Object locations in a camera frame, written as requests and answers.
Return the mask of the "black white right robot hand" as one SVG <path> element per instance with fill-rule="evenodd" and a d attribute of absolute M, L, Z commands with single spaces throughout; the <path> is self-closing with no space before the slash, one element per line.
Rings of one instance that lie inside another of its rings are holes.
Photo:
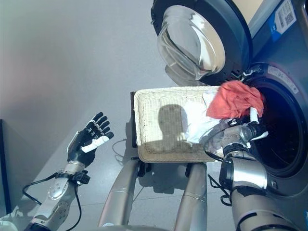
<path fill-rule="evenodd" d="M 262 125 L 258 120 L 257 109 L 250 107 L 249 123 L 236 125 L 225 130 L 226 138 L 230 138 L 230 143 L 239 143 L 248 146 L 250 141 L 263 139 L 269 135 L 266 126 Z"/>

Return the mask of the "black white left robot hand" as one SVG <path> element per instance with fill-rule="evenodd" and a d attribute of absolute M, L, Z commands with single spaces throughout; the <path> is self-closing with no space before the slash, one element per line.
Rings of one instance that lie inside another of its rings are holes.
<path fill-rule="evenodd" d="M 76 132 L 68 145 L 68 162 L 79 162 L 84 168 L 88 167 L 95 158 L 98 147 L 114 137 L 109 128 L 108 117 L 99 112 L 83 128 Z"/>

